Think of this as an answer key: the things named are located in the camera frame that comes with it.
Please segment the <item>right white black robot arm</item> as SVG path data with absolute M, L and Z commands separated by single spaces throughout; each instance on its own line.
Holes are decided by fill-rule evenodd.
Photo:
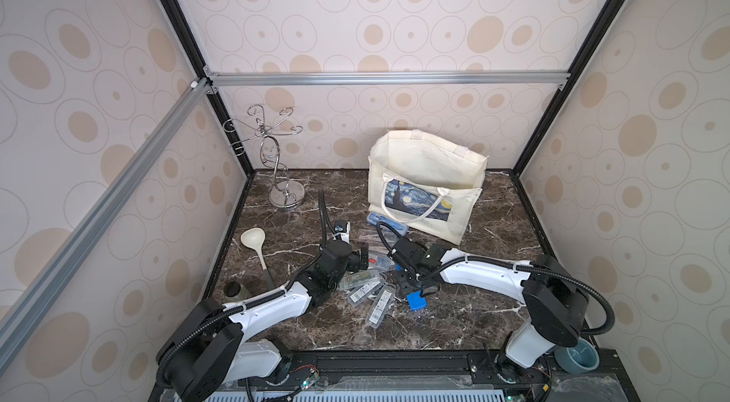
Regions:
M 442 284 L 467 285 L 509 297 L 528 309 L 528 320 L 509 334 L 492 358 L 494 371 L 505 381 L 515 381 L 554 348 L 573 347 L 583 335 L 604 335 L 615 324 L 608 300 L 549 255 L 506 261 L 437 244 L 427 248 L 389 223 L 379 222 L 376 232 L 388 257 L 402 269 L 403 292 L 423 297 Z

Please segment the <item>blue opaque case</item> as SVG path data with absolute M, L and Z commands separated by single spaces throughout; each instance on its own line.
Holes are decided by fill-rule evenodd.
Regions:
M 408 294 L 406 299 L 412 311 L 419 311 L 428 306 L 428 301 L 422 296 L 421 291 Z

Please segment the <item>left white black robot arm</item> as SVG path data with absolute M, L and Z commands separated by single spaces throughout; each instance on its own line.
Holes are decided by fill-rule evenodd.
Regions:
M 323 190 L 319 219 L 319 253 L 289 282 L 244 301 L 204 299 L 193 308 L 156 356 L 157 386 L 172 389 L 182 401 L 203 401 L 226 383 L 289 372 L 285 346 L 252 337 L 320 307 L 346 274 L 368 268 L 366 249 L 353 250 L 332 226 Z

